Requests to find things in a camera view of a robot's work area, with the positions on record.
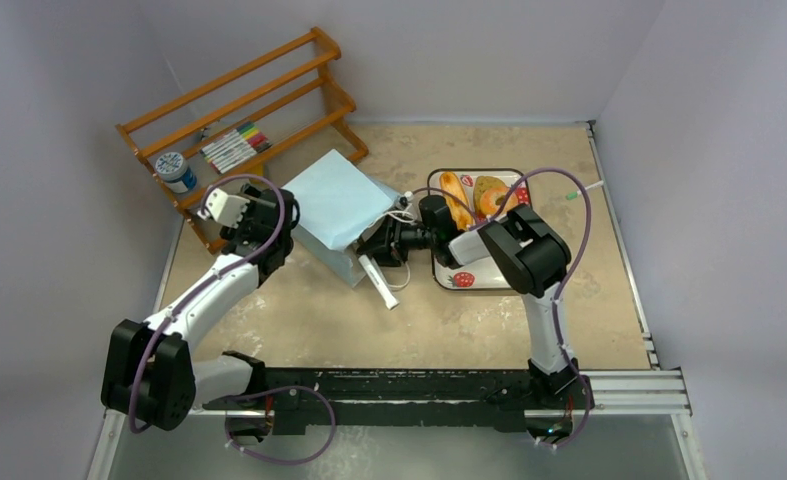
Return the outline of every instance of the beige floor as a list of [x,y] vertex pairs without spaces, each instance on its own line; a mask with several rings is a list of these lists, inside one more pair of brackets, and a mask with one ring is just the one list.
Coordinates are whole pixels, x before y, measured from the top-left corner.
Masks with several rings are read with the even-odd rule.
[[[559,166],[586,184],[599,179],[580,127],[380,126],[355,128],[371,154],[360,169],[399,190],[423,186],[436,168]],[[283,184],[337,147],[333,132],[304,142],[270,163]],[[575,187],[557,175],[531,182],[535,208],[575,252],[583,203],[566,201]],[[590,369],[649,368],[630,285],[601,190],[592,194],[587,254],[566,292],[570,339]],[[427,252],[412,255],[411,285],[387,311],[368,281],[354,290],[297,245],[287,265],[241,301],[205,338],[197,360],[239,350],[273,366],[522,368],[529,337],[522,304],[512,295],[449,292],[431,278]],[[177,297],[213,258],[185,228],[164,301]],[[388,275],[398,282],[401,272]]]

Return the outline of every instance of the wire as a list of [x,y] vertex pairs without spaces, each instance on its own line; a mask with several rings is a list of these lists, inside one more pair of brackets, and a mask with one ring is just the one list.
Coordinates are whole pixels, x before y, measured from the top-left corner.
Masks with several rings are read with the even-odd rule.
[[146,372],[146,365],[149,362],[149,358],[152,356],[152,352],[154,351],[155,345],[157,345],[160,336],[163,332],[169,328],[169,325],[174,322],[178,314],[184,310],[190,302],[192,302],[200,293],[202,293],[206,288],[211,286],[215,281],[221,278],[226,273],[231,272],[235,268],[238,268],[242,265],[249,263],[251,260],[256,258],[262,252],[266,251],[275,240],[278,238],[278,235],[281,233],[281,229],[284,227],[285,217],[287,216],[287,205],[284,203],[284,196],[281,195],[281,191],[278,189],[278,186],[272,183],[270,180],[263,178],[259,175],[253,175],[250,173],[244,173],[239,175],[232,175],[230,177],[223,178],[212,183],[207,190],[205,190],[205,194],[202,196],[202,203],[199,206],[199,211],[204,212],[205,202],[207,202],[207,197],[213,192],[213,190],[220,185],[224,185],[230,181],[234,180],[241,180],[241,179],[248,179],[248,180],[257,180],[259,182],[263,182],[269,188],[275,192],[275,199],[278,203],[278,221],[275,224],[275,228],[272,231],[272,234],[269,238],[266,239],[265,242],[250,254],[246,255],[240,260],[233,262],[231,264],[226,265],[217,273],[211,275],[204,279],[201,283],[190,289],[187,295],[181,297],[170,310],[167,312],[166,318],[163,319],[163,322],[155,329],[155,332],[152,334],[152,338],[149,339],[149,342],[146,344],[146,349],[143,351],[143,356],[140,358],[140,363],[137,365],[137,371],[134,374],[134,381],[131,383],[131,398],[128,400],[128,428],[131,429],[132,433],[143,433],[148,429],[151,425],[146,423],[142,427],[137,425],[137,402],[139,400],[140,394],[140,386],[143,381],[143,374]]
[[272,425],[274,423],[274,420],[272,418],[272,401],[273,401],[273,398],[271,396],[267,395],[267,397],[266,397],[266,410],[264,410],[264,414],[263,414],[264,425],[266,425],[267,434],[269,434],[269,432],[272,431]]
[[570,424],[573,422],[573,396],[572,394],[569,395],[567,398],[567,406],[564,408],[564,416],[561,417],[561,420],[558,421],[558,425],[562,425],[567,420],[570,421]]
[[378,273],[381,274],[381,279],[384,280],[384,283],[387,284],[387,288],[393,290],[394,292],[398,292],[399,290],[402,290],[403,288],[407,287],[409,283],[411,283],[411,266],[408,265],[408,262],[405,262],[405,269],[407,269],[408,275],[407,277],[405,277],[405,283],[401,285],[395,285],[388,282],[387,277],[384,276],[384,273],[381,272],[381,269],[379,269]]
[[[406,216],[408,218],[397,217],[397,215]],[[411,213],[411,212],[409,212],[407,210],[387,210],[386,212],[384,212],[381,215],[379,215],[378,218],[373,220],[372,223],[370,223],[370,226],[375,225],[376,222],[378,222],[379,220],[381,220],[384,217],[390,217],[390,218],[392,218],[394,220],[398,220],[398,221],[400,221],[402,223],[407,223],[408,225],[413,225],[413,224],[417,223],[417,217],[414,216],[413,213]]]
[[334,433],[337,431],[337,423],[334,419],[334,408],[331,406],[331,403],[324,396],[322,396],[321,393],[317,392],[316,390],[302,385],[288,385],[286,387],[273,388],[272,390],[267,390],[265,392],[255,393],[252,395],[227,397],[227,399],[235,400],[235,401],[254,400],[256,398],[264,397],[267,395],[289,392],[290,390],[302,390],[313,394],[314,396],[316,396],[316,398],[318,398],[322,402],[323,405],[325,405],[325,409],[328,410],[328,417],[331,419],[331,431],[328,432],[328,438],[325,440],[325,443],[322,445],[322,447],[320,447],[319,450],[312,453],[311,455],[308,455],[305,458],[299,458],[296,460],[284,460],[281,458],[270,457],[269,455],[264,455],[254,450],[249,450],[246,447],[237,443],[234,437],[231,436],[231,431],[228,429],[229,417],[227,415],[225,417],[225,438],[228,439],[228,443],[226,444],[226,447],[230,445],[234,447],[235,450],[237,450],[238,452],[244,455],[248,455],[250,457],[257,458],[258,460],[263,460],[265,462],[274,463],[276,465],[285,465],[285,466],[294,466],[294,465],[301,465],[303,463],[308,463],[312,460],[315,460],[317,457],[322,455],[326,450],[328,450],[328,447],[331,446],[332,440],[334,440]]
[[584,430],[585,425],[587,425],[587,419],[590,417],[590,409],[593,408],[593,405],[591,404],[590,383],[588,383],[584,375],[581,374],[581,371],[578,369],[578,367],[573,364],[570,354],[567,352],[565,347],[566,341],[564,340],[563,332],[561,332],[561,321],[558,315],[558,303],[561,302],[564,289],[567,288],[570,278],[573,276],[573,273],[575,273],[576,268],[578,268],[579,262],[581,262],[585,250],[587,250],[587,242],[590,239],[592,208],[590,203],[590,195],[588,195],[587,190],[584,188],[584,184],[581,183],[581,180],[563,168],[544,167],[534,169],[514,182],[514,184],[511,185],[511,188],[508,190],[508,194],[505,195],[505,199],[502,201],[502,204],[499,205],[499,210],[497,211],[496,215],[502,213],[502,209],[505,208],[505,204],[508,203],[508,198],[510,198],[510,196],[513,194],[512,192],[516,191],[517,187],[519,187],[530,177],[540,175],[541,173],[558,173],[569,178],[573,183],[576,184],[579,191],[581,192],[582,198],[584,198],[584,234],[581,237],[581,245],[579,245],[579,250],[576,254],[575,260],[573,260],[573,262],[570,264],[570,268],[567,269],[567,274],[564,276],[564,279],[561,280],[561,283],[558,284],[558,288],[555,289],[555,296],[552,297],[552,321],[555,324],[555,336],[558,338],[558,347],[561,349],[561,356],[564,357],[564,361],[567,362],[570,370],[572,370],[573,374],[576,376],[578,381],[581,383],[582,388],[584,389],[584,415],[582,416],[578,427],[574,428],[565,440],[560,443],[553,444],[553,448],[560,448],[573,441],[582,432],[582,430]]

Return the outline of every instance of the glass surface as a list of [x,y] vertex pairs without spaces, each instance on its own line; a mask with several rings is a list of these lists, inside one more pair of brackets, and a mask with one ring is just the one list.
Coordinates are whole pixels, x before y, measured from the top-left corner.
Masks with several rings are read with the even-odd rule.
[[[225,448],[222,425],[221,417],[191,416],[172,432],[132,435],[126,428],[110,478],[687,479],[668,415],[591,417],[576,441],[557,453],[534,447],[527,434],[489,428],[339,427],[327,452],[298,467]],[[327,427],[309,427],[306,435],[269,437],[251,448],[299,458],[327,435]]]

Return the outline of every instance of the kiwi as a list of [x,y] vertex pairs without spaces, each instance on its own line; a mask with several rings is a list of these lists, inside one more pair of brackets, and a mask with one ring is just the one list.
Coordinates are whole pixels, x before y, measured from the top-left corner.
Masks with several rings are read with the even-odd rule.
[[479,211],[479,199],[484,195],[484,192],[495,187],[507,187],[507,185],[505,185],[505,182],[502,180],[489,175],[481,175],[475,179],[475,185],[473,186],[473,205],[475,206],[476,213],[479,215],[483,215],[483,213]]

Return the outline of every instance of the white tray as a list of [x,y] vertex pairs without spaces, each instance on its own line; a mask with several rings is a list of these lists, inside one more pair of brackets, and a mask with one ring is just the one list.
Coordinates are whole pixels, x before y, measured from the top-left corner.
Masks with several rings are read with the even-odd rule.
[[[461,183],[464,185],[464,192],[467,194],[467,200],[473,209],[475,209],[475,202],[472,198],[473,186],[479,176],[489,175],[496,177],[509,187],[522,176],[522,173],[518,170],[509,168],[495,170],[441,169],[435,170],[428,175],[428,186],[440,188],[440,174],[443,172],[452,172],[461,179]],[[526,182],[525,186],[517,188],[517,198],[520,200],[520,203],[531,205],[528,182]],[[434,259],[431,269],[434,280],[447,290],[508,290],[511,288],[492,258],[484,258],[458,269],[446,268]]]

